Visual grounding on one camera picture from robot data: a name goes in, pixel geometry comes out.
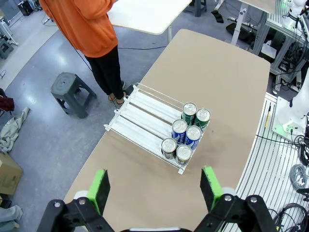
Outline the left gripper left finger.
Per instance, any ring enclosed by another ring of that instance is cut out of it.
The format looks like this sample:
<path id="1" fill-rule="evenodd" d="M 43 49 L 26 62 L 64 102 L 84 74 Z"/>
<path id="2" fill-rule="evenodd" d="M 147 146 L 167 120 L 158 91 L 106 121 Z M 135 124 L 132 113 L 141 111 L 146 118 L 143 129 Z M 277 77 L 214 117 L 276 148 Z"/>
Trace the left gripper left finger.
<path id="1" fill-rule="evenodd" d="M 51 200 L 44 211 L 37 231 L 73 232 L 85 226 L 89 232 L 112 232 L 113 228 L 103 217 L 110 192 L 107 170 L 98 170 L 88 193 L 84 197 L 65 203 L 60 199 Z"/>

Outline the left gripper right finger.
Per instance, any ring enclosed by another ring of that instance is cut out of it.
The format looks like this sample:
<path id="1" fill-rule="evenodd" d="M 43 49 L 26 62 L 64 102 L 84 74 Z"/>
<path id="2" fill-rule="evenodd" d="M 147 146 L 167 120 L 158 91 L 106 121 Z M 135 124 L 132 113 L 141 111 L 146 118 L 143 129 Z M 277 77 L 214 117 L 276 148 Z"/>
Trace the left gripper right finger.
<path id="1" fill-rule="evenodd" d="M 218 232 L 226 224 L 236 224 L 242 232 L 275 232 L 277 230 L 269 210 L 259 195 L 241 199 L 223 193 L 210 166 L 201 169 L 200 189 L 208 213 L 196 227 L 196 232 Z"/>

